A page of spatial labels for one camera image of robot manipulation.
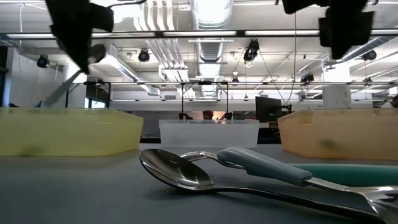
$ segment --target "translucent plastic container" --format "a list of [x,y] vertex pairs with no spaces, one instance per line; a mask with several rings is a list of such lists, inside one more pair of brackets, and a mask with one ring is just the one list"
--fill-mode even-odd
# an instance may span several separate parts
[[335,159],[398,159],[398,109],[298,111],[278,119],[284,150]]
[[138,149],[142,118],[116,110],[0,108],[0,156],[107,156]]
[[160,120],[163,147],[257,147],[259,121]]

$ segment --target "gray table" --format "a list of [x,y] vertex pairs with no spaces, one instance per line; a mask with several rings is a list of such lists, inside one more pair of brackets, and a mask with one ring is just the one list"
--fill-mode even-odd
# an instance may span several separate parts
[[[145,144],[141,149],[160,147]],[[191,149],[168,149],[181,154]],[[219,149],[206,149],[216,152]],[[392,164],[307,159],[280,145],[255,151],[284,162]],[[149,175],[139,151],[109,157],[0,157],[0,223],[355,223],[309,208],[237,193],[190,194]],[[356,195],[325,193],[198,161],[215,184],[240,185],[369,210]]]

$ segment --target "computer monitor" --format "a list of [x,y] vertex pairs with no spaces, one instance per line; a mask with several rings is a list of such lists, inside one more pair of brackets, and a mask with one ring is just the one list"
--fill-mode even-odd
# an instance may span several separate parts
[[282,104],[280,100],[256,97],[256,119],[260,123],[276,122],[282,116]]

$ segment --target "yellow plastic bin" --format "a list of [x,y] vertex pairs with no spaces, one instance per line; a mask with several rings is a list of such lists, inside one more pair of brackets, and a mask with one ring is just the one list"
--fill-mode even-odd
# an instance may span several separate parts
[[298,111],[278,119],[284,150],[334,159],[398,159],[398,109]]
[[138,149],[143,119],[116,110],[0,108],[0,156],[108,156]]

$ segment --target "spoon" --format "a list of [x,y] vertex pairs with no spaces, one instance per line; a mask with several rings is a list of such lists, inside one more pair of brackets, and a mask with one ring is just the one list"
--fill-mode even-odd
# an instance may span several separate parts
[[240,192],[253,194],[364,222],[383,223],[376,214],[354,208],[247,187],[215,186],[209,175],[194,163],[162,149],[146,149],[141,151],[140,162],[145,170],[156,179],[178,189],[203,193]]
[[386,223],[398,224],[398,186],[348,187],[312,177],[307,170],[241,147],[223,149],[217,153],[217,159],[222,163],[242,166],[249,175],[277,179],[301,187],[311,185],[319,189],[361,195]]

